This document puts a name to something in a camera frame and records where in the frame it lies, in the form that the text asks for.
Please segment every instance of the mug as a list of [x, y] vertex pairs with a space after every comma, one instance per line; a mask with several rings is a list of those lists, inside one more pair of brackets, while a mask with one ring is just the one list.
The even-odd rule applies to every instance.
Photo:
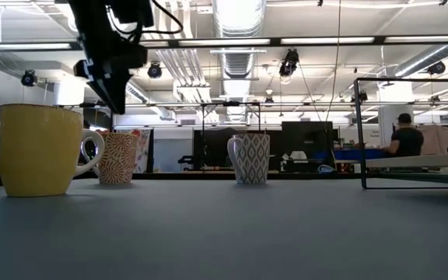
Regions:
[[[127, 184], [132, 180], [136, 165], [136, 148], [138, 136], [126, 133], [101, 133], [105, 141], [105, 153], [97, 166], [93, 167], [94, 173], [100, 179], [100, 184]], [[82, 142], [81, 151], [87, 161], [85, 139]]]
[[[85, 138], [95, 142], [98, 153], [77, 166]], [[82, 129], [80, 113], [33, 104], [0, 106], [0, 176], [10, 197], [64, 194], [72, 178], [97, 164], [103, 151], [103, 138]]]
[[238, 184], [266, 183], [270, 143], [266, 134], [233, 135], [227, 142], [227, 152]]

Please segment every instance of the patterned mug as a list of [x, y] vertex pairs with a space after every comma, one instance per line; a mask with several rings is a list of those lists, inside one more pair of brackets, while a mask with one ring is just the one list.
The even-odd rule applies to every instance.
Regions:
[[233, 135], [227, 142], [227, 152], [238, 184], [266, 183], [270, 143], [266, 134]]
[[[135, 169], [136, 146], [138, 136], [125, 133], [101, 133], [105, 141], [105, 152], [94, 173], [100, 179], [100, 184], [127, 184], [132, 180]], [[81, 151], [86, 160], [86, 139], [82, 142]]]

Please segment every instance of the blue patterned mug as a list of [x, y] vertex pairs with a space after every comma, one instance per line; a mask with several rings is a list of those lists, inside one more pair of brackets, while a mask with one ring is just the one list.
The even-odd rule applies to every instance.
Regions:
[[270, 143], [266, 134], [233, 135], [227, 142], [227, 152], [238, 184], [265, 184]]

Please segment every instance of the mug handle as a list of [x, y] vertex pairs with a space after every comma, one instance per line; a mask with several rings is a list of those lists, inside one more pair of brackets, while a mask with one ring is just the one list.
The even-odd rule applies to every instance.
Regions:
[[[91, 137], [88, 137], [88, 138], [85, 138], [84, 140], [82, 140], [82, 143], [81, 143], [81, 153], [82, 153], [82, 155], [84, 156], [84, 159], [86, 159], [86, 162], [88, 163], [88, 162], [90, 162], [91, 161], [91, 159], [88, 157], [88, 155], [87, 155], [87, 150], [86, 150], [86, 142], [88, 142], [88, 141], [93, 141], [93, 138], [91, 138]], [[100, 168], [98, 168], [98, 165], [97, 164], [95, 164], [94, 166], [93, 166], [93, 172], [98, 176], [98, 177], [100, 177]]]
[[231, 159], [231, 163], [233, 164], [234, 170], [238, 174], [238, 177], [243, 178], [243, 171], [241, 170], [241, 166], [238, 164], [238, 158], [236, 157], [234, 145], [238, 145], [238, 149], [243, 148], [243, 140], [240, 138], [231, 138], [227, 142], [227, 153], [229, 154], [229, 159]]
[[77, 166], [75, 168], [75, 175], [78, 176], [82, 173], [85, 173], [87, 170], [90, 170], [93, 168], [97, 163], [100, 162], [101, 156], [103, 156], [103, 153], [105, 152], [105, 141], [103, 140], [103, 137], [100, 135], [100, 133], [95, 131], [90, 131], [89, 129], [83, 129], [82, 130], [82, 143], [84, 143], [84, 140], [91, 138], [93, 140], [94, 144], [96, 145], [96, 155], [91, 159], [90, 162], [86, 163], [83, 166]]

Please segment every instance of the gray table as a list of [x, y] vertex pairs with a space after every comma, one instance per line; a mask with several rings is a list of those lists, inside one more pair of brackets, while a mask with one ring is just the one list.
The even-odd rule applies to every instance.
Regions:
[[0, 188], [0, 279], [448, 279], [447, 190], [96, 182], [49, 198]]

